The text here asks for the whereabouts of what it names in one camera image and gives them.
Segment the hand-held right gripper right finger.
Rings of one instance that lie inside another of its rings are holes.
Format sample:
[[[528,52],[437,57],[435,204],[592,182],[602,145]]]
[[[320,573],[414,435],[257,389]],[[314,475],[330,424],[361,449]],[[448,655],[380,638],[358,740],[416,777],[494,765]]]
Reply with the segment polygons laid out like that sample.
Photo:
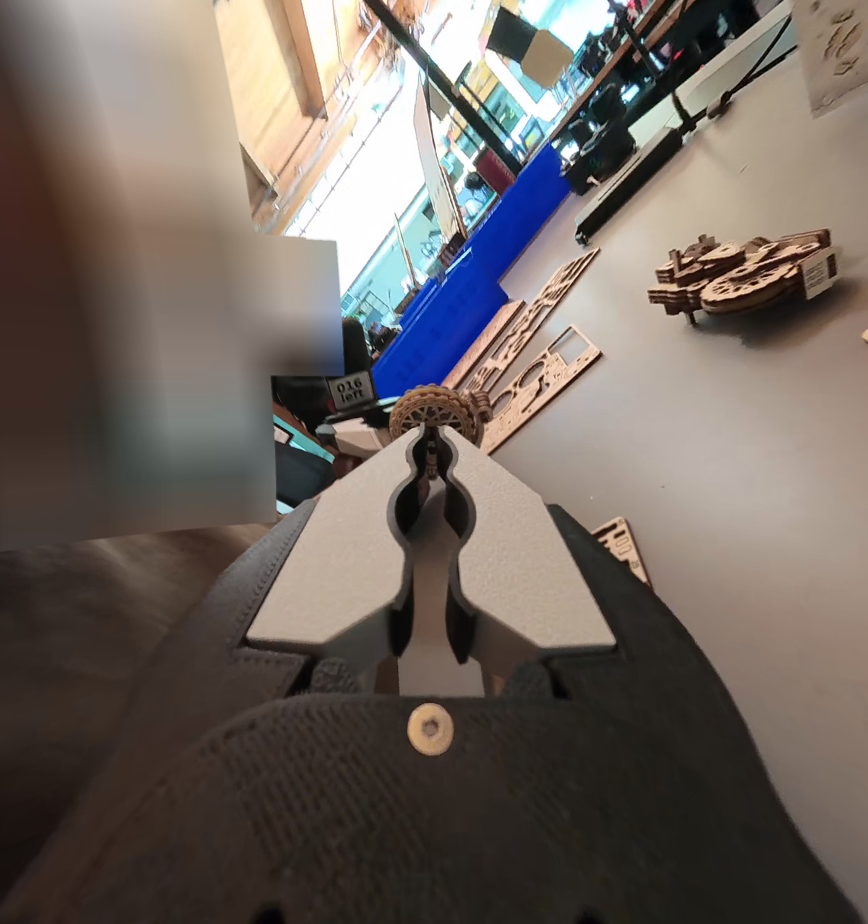
[[[448,427],[439,428],[439,474],[458,542],[445,614],[457,662],[506,679],[520,664],[614,651],[615,635],[542,497]]]

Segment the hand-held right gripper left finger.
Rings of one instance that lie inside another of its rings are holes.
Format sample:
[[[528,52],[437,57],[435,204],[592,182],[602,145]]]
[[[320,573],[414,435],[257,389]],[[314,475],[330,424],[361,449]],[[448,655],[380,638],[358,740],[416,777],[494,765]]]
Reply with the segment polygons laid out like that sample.
[[[340,658],[356,675],[405,652],[427,454],[413,429],[317,498],[247,630],[252,647]]]

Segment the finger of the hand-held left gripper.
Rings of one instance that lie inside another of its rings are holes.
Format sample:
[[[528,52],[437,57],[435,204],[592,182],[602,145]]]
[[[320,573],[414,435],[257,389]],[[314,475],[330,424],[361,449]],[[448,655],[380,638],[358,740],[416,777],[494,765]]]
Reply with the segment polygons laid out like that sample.
[[[391,443],[388,428],[371,427],[367,422],[338,422],[330,425],[338,456],[363,462]]]

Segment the wooden gear wheel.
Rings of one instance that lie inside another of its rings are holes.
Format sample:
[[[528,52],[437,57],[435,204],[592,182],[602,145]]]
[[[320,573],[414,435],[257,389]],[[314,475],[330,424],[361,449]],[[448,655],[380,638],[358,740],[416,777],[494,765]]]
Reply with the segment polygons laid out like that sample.
[[[452,428],[468,442],[482,444],[487,423],[493,419],[491,401],[486,392],[457,392],[437,385],[411,389],[396,401],[389,414],[389,437],[392,441],[404,433],[421,428]]]

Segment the grey desk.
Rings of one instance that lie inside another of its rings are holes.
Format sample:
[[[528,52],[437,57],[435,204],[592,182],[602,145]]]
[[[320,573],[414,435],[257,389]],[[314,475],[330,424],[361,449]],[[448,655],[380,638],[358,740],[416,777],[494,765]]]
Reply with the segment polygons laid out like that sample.
[[[820,227],[842,279],[801,305],[690,325],[648,302],[700,234]],[[592,245],[505,380],[570,325],[602,356],[497,461],[586,527],[628,520],[868,922],[868,90],[814,117],[792,53]]]

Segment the small wooden sheet offcut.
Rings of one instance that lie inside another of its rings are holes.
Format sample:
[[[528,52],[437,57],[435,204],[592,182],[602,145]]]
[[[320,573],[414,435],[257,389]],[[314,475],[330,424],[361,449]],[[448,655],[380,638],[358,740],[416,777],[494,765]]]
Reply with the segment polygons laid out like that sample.
[[[614,517],[591,530],[591,535],[642,583],[652,588],[652,582],[641,557],[635,536],[626,518]]]

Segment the brown wooden puzzle sheet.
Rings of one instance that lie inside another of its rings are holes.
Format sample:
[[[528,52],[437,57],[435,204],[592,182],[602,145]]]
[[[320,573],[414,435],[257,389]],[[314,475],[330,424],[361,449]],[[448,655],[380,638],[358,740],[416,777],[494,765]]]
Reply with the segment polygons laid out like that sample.
[[[526,308],[527,303],[522,300],[509,301],[501,307],[495,316],[488,322],[483,331],[478,334],[454,368],[448,373],[441,386],[456,390],[478,366],[494,343],[506,328],[515,320],[520,312]]]

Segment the blue partition board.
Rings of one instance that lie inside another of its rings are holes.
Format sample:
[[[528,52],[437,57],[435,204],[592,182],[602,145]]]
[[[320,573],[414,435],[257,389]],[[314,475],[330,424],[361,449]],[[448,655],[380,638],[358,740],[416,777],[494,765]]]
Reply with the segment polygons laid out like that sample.
[[[500,281],[570,194],[562,161],[544,147],[477,226],[441,282],[427,283],[402,332],[377,360],[382,399],[440,385],[509,300]]]

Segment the wooden puzzle sheet with window cutout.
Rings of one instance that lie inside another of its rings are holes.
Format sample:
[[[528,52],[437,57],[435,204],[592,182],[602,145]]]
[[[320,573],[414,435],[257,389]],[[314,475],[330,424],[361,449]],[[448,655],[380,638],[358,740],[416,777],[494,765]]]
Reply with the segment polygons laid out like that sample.
[[[569,325],[493,401],[481,449],[491,455],[598,362],[602,350]]]

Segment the long wooden puzzle sheet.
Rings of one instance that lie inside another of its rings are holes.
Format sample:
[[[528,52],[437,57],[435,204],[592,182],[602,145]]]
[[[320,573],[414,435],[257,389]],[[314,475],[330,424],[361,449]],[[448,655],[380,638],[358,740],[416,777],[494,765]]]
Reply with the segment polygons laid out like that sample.
[[[526,302],[526,308],[499,336],[494,348],[455,391],[491,391],[600,252],[600,248],[591,248],[586,254],[560,266],[534,300]]]

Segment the dark cloth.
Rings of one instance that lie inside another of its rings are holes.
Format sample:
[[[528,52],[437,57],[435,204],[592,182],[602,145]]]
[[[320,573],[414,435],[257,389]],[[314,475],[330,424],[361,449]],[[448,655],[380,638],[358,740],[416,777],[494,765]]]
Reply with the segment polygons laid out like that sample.
[[[208,527],[0,552],[0,922],[282,922],[229,861],[131,870],[83,912],[111,834],[172,766],[298,692],[307,661],[245,642],[300,525]]]

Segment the black ceiling beam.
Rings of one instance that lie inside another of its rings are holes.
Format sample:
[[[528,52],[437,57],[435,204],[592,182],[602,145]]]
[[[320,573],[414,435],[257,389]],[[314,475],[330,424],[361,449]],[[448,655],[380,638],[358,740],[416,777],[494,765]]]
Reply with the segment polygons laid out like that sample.
[[[507,168],[516,179],[520,174],[521,165],[512,152],[508,151],[505,142],[492,129],[489,123],[481,117],[480,113],[461,93],[454,89],[446,74],[440,66],[430,57],[407,28],[401,23],[384,1],[366,1],[365,4],[376,15],[382,25],[393,36],[396,43],[417,63],[424,71],[428,81],[432,83],[443,97],[462,115],[469,126],[478,134],[487,148]]]

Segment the black flat bar device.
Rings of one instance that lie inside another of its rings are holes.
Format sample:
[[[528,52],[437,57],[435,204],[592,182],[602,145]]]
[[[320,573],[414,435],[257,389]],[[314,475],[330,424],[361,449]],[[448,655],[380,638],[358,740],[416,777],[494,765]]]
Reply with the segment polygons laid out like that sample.
[[[575,220],[575,241],[586,247],[597,230],[682,148],[683,138],[679,128],[661,128],[611,179],[602,183]]]

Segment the wooden gear model assembly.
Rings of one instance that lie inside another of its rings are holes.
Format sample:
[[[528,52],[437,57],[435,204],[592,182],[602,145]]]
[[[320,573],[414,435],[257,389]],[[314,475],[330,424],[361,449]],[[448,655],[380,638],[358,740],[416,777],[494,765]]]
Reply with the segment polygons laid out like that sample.
[[[702,235],[671,249],[655,275],[648,301],[694,326],[699,313],[733,316],[809,301],[837,282],[840,262],[827,228],[742,243]]]

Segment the white flat box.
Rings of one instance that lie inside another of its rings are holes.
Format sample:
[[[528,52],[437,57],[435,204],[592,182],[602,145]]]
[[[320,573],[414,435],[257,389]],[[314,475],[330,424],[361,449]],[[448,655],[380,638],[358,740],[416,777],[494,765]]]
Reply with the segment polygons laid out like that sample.
[[[777,2],[757,23],[743,32],[740,38],[732,40],[722,52],[683,83],[676,92],[688,112],[705,110],[721,93],[738,83],[749,70],[754,70],[755,64],[761,60],[782,27],[786,29],[769,55],[762,60],[762,64],[772,63],[792,49],[797,38],[793,24],[787,22],[791,13],[790,2]]]

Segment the printed instruction sheet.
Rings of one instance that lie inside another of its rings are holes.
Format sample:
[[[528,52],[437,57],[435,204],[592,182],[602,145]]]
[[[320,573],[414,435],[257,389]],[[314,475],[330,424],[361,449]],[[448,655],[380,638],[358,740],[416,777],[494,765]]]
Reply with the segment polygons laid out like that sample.
[[[868,1],[792,1],[790,13],[813,116],[868,89]]]

